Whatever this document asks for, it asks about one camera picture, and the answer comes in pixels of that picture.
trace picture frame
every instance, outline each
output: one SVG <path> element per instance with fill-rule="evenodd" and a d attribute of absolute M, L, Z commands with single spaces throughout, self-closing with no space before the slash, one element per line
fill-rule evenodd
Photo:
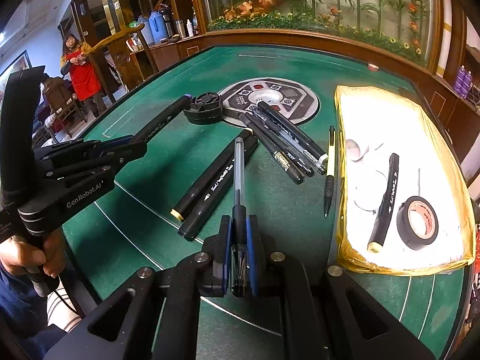
<path fill-rule="evenodd" d="M 31 69 L 32 64 L 28 58 L 27 50 L 24 50 L 18 57 L 16 57 L 11 64 L 0 74 L 0 104 L 3 102 L 3 95 L 5 87 L 11 73 Z"/>

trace red apron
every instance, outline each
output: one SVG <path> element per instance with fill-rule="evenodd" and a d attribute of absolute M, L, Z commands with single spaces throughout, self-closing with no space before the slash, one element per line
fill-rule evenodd
<path fill-rule="evenodd" d="M 82 51 L 79 49 L 78 51 L 67 54 L 65 57 L 67 61 L 70 61 L 72 58 L 78 57 L 81 53 Z M 70 78 L 75 93 L 81 101 L 102 89 L 100 81 L 98 81 L 97 75 L 93 70 L 93 66 L 88 60 L 84 64 L 72 64 L 70 66 Z"/>

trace ceiling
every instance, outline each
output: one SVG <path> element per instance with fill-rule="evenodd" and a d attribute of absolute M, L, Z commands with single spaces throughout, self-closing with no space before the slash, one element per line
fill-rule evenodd
<path fill-rule="evenodd" d="M 0 54 L 42 26 L 51 22 L 58 25 L 67 9 L 70 10 L 70 0 L 23 0 L 3 30 Z"/>

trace black marker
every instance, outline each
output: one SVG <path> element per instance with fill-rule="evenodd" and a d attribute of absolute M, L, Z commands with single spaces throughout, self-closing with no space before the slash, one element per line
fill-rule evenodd
<path fill-rule="evenodd" d="M 150 120 L 145 127 L 134 135 L 130 143 L 145 142 L 148 143 L 155 135 L 157 135 L 162 128 L 170 123 L 180 112 L 190 107 L 190 102 L 193 97 L 189 94 L 184 94 L 181 98 L 174 101 L 152 120 Z"/>
<path fill-rule="evenodd" d="M 266 102 L 261 101 L 257 103 L 257 107 L 266 116 L 271 118 L 277 125 L 279 125 L 288 135 L 294 138 L 305 149 L 305 154 L 314 162 L 323 164 L 328 158 L 327 153 L 320 148 L 307 134 L 290 122 L 279 111 L 272 108 Z"/>
<path fill-rule="evenodd" d="M 262 133 L 264 133 L 269 140 L 273 142 L 274 145 L 276 145 L 280 150 L 282 150 L 283 154 L 285 154 L 289 159 L 292 160 L 292 162 L 297 166 L 297 168 L 302 171 L 304 174 L 306 174 L 308 177 L 312 177 L 315 172 L 314 170 L 304 164 L 299 158 L 297 158 L 293 154 L 293 150 L 291 150 L 286 143 L 284 143 L 277 135 L 275 135 L 272 131 L 270 131 L 264 124 L 263 121 L 255 116 L 252 116 L 250 114 L 245 114 L 246 117 L 248 117 L 248 120 L 251 121 L 255 126 L 257 126 Z"/>
<path fill-rule="evenodd" d="M 246 140 L 248 137 L 251 137 L 251 131 L 244 129 L 242 130 L 236 138 L 242 138 Z M 235 140 L 230 142 L 225 149 L 217 156 L 216 159 L 208 166 L 207 169 L 198 177 L 198 179 L 188 188 L 187 192 L 182 196 L 182 198 L 175 204 L 170 214 L 176 217 L 179 221 L 183 221 L 194 208 L 202 192 L 210 185 L 213 178 L 219 173 L 220 169 L 223 169 L 227 162 L 231 161 L 231 157 L 234 154 Z"/>
<path fill-rule="evenodd" d="M 305 166 L 308 167 L 308 164 L 311 164 L 313 167 L 318 169 L 321 174 L 325 174 L 326 169 L 322 166 L 322 164 L 320 164 L 318 161 L 313 161 L 311 159 L 311 155 L 309 156 L 307 154 L 308 151 L 303 149 L 303 147 L 301 147 L 300 144 L 290 135 L 288 135 L 277 123 L 275 123 L 268 116 L 262 114 L 258 110 L 254 110 L 251 113 L 254 114 L 254 116 L 256 116 L 257 118 L 259 118 L 269 130 L 273 131 L 276 135 L 282 138 L 284 142 L 289 146 L 289 149 L 292 151 L 292 153 L 296 154 L 299 161 L 303 162 Z"/>
<path fill-rule="evenodd" d="M 378 253 L 383 249 L 383 243 L 387 236 L 388 227 L 392 221 L 392 213 L 395 205 L 395 196 L 398 188 L 398 162 L 399 156 L 392 153 L 390 156 L 390 168 L 388 169 L 387 189 L 383 194 L 382 204 L 377 212 L 373 231 L 368 241 L 367 250 L 372 253 Z"/>
<path fill-rule="evenodd" d="M 304 177 L 297 167 L 291 162 L 284 154 L 276 147 L 265 134 L 263 134 L 259 128 L 257 128 L 246 116 L 246 114 L 240 115 L 240 120 L 253 130 L 253 134 L 258 140 L 265 146 L 265 149 L 272 155 L 275 161 L 282 167 L 285 173 L 292 179 L 295 184 L 303 183 Z"/>
<path fill-rule="evenodd" d="M 245 162 L 254 153 L 258 141 L 255 137 L 249 137 L 245 141 Z M 200 195 L 198 203 L 195 204 L 192 212 L 183 221 L 178 234 L 184 239 L 192 241 L 202 229 L 208 218 L 212 215 L 214 209 L 221 202 L 222 198 L 229 190 L 233 183 L 233 156 L 230 161 L 220 170 L 217 176 L 213 179 L 208 189 Z"/>

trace white line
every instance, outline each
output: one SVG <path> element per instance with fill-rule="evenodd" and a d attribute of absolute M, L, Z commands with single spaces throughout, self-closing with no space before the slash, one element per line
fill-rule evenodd
<path fill-rule="evenodd" d="M 405 306 L 407 305 L 407 299 L 409 298 L 410 284 L 412 282 L 412 276 L 409 278 L 409 286 L 406 288 L 405 301 L 403 302 L 402 312 L 400 313 L 399 322 L 402 322 L 403 312 L 405 311 Z"/>
<path fill-rule="evenodd" d="M 427 321 L 427 315 L 428 315 L 428 312 L 429 312 L 429 310 L 430 310 L 431 297 L 432 297 L 433 294 L 434 294 L 435 276 L 436 276 L 436 275 L 434 274 L 434 276 L 433 276 L 433 282 L 432 282 L 432 284 L 431 284 L 430 300 L 428 301 L 427 312 L 425 313 L 425 318 L 423 319 L 423 325 L 421 326 L 420 333 L 418 334 L 418 339 L 420 339 L 420 336 L 422 335 L 423 328 L 425 327 L 425 322 Z"/>
<path fill-rule="evenodd" d="M 111 138 L 109 135 L 105 134 L 108 130 L 110 130 L 114 125 L 116 125 L 128 112 L 133 110 L 134 107 L 130 108 L 127 112 L 125 112 L 122 116 L 120 116 L 115 123 L 113 123 L 109 128 L 107 128 L 104 132 L 102 132 L 102 135 L 107 138 Z"/>
<path fill-rule="evenodd" d="M 143 250 L 141 250 L 137 245 L 135 245 L 135 244 L 117 227 L 117 225 L 114 224 L 114 222 L 108 217 L 108 215 L 105 213 L 105 211 L 103 211 L 103 210 L 100 208 L 100 206 L 97 204 L 97 202 L 94 202 L 94 204 L 95 204 L 95 206 L 97 206 L 97 208 L 102 212 L 102 214 L 105 216 L 105 218 L 107 218 L 107 219 L 110 221 L 110 223 L 112 223 L 112 225 L 114 226 L 114 228 L 116 228 L 116 229 L 119 231 L 119 233 L 120 233 L 121 235 L 123 235 L 123 236 L 126 238 L 126 240 L 135 247 L 136 250 L 138 250 L 141 254 L 143 254 L 143 256 L 145 256 L 145 257 L 148 259 L 148 261 L 150 261 L 153 265 L 155 265 L 160 271 L 163 271 L 163 270 L 165 269 L 165 268 L 162 267 L 160 264 L 158 264 L 157 262 L 155 262 L 148 254 L 146 254 L 145 252 L 143 252 Z M 220 311 L 223 311 L 223 312 L 225 312 L 226 314 L 228 314 L 228 315 L 230 315 L 230 316 L 232 316 L 232 317 L 234 317 L 234 318 L 237 318 L 238 320 L 240 320 L 240 321 L 242 321 L 242 322 L 245 322 L 245 323 L 248 323 L 249 325 L 255 326 L 255 327 L 257 327 L 257 328 L 259 328 L 259 329 L 261 329 L 261 330 L 264 330 L 265 332 L 268 332 L 268 333 L 272 333 L 272 334 L 281 336 L 280 333 L 277 333 L 277 332 L 274 332 L 273 330 L 270 330 L 270 329 L 264 328 L 264 327 L 262 327 L 262 326 L 256 325 L 256 324 L 253 323 L 253 322 L 247 321 L 246 319 L 243 319 L 243 318 L 239 317 L 238 315 L 235 315 L 234 313 L 229 312 L 228 310 L 225 310 L 223 307 L 219 306 L 219 305 L 216 304 L 216 303 L 213 303 L 211 300 L 209 300 L 209 299 L 207 299 L 207 298 L 205 298 L 205 297 L 200 297 L 200 299 L 203 300 L 204 302 L 207 302 L 209 305 L 215 307 L 216 309 L 219 309 Z"/>
<path fill-rule="evenodd" d="M 242 55 L 242 54 L 238 54 L 238 56 L 253 56 L 253 57 L 257 57 L 257 58 L 275 58 L 274 56 L 266 56 L 266 55 Z"/>
<path fill-rule="evenodd" d="M 139 202 L 143 207 L 145 207 L 147 210 L 153 212 L 153 214 L 155 214 L 156 216 L 158 216 L 159 218 L 163 219 L 165 222 L 167 222 L 168 224 L 172 225 L 174 228 L 176 228 L 177 230 L 180 228 L 179 226 L 175 225 L 173 222 L 169 221 L 167 218 L 165 218 L 164 216 L 160 215 L 158 212 L 156 212 L 153 208 L 147 206 L 143 201 L 139 200 L 137 197 L 133 196 L 130 192 L 127 191 L 126 188 L 124 188 L 124 186 L 122 186 L 120 183 L 118 183 L 116 180 L 114 180 L 114 183 L 115 185 L 118 185 L 120 187 L 120 189 L 122 191 L 124 191 L 127 195 L 129 195 L 130 197 L 132 197 L 133 199 L 135 199 L 137 202 Z M 198 239 L 197 237 L 195 237 L 195 241 L 197 241 L 198 243 L 202 244 L 203 245 L 203 241 L 201 239 Z"/>
<path fill-rule="evenodd" d="M 273 330 L 270 330 L 270 329 L 267 329 L 267 328 L 265 328 L 265 327 L 261 327 L 261 326 L 259 326 L 259 325 L 256 325 L 256 324 L 253 323 L 253 322 L 247 321 L 246 319 L 243 319 L 243 318 L 239 317 L 238 315 L 235 315 L 235 314 L 229 312 L 228 310 L 225 310 L 223 307 L 220 307 L 218 304 L 213 303 L 211 300 L 208 300 L 208 299 L 205 298 L 205 297 L 201 297 L 201 299 L 204 300 L 205 302 L 207 302 L 208 304 L 212 305 L 212 306 L 215 307 L 216 309 L 222 310 L 223 312 L 227 313 L 228 315 L 231 315 L 231 316 L 234 317 L 234 318 L 239 319 L 240 321 L 243 321 L 243 322 L 245 322 L 245 323 L 248 323 L 249 325 L 258 327 L 259 329 L 264 330 L 265 332 L 282 336 L 281 333 L 277 333 L 277 332 L 274 332 Z"/>
<path fill-rule="evenodd" d="M 158 265 L 148 254 L 146 254 L 142 249 L 140 249 L 137 245 L 135 245 L 135 244 L 130 240 L 130 238 L 128 238 L 128 237 L 117 227 L 117 225 L 114 224 L 114 222 L 108 217 L 108 215 L 105 214 L 105 211 L 103 211 L 103 210 L 100 208 L 100 206 L 98 205 L 97 202 L 93 202 L 93 203 L 95 204 L 95 206 L 98 207 L 98 209 L 102 212 L 102 214 L 105 215 L 105 218 L 107 218 L 107 219 L 110 221 L 110 223 L 112 223 L 112 225 L 119 231 L 119 233 L 120 233 L 121 235 L 123 235 L 123 236 L 126 238 L 126 240 L 127 240 L 130 244 L 133 245 L 133 247 L 134 247 L 136 250 L 138 250 L 141 254 L 143 254 L 143 256 L 145 256 L 145 257 L 148 259 L 148 261 L 150 261 L 152 264 L 154 264 L 158 269 L 163 269 L 163 267 L 161 267 L 160 265 Z"/>

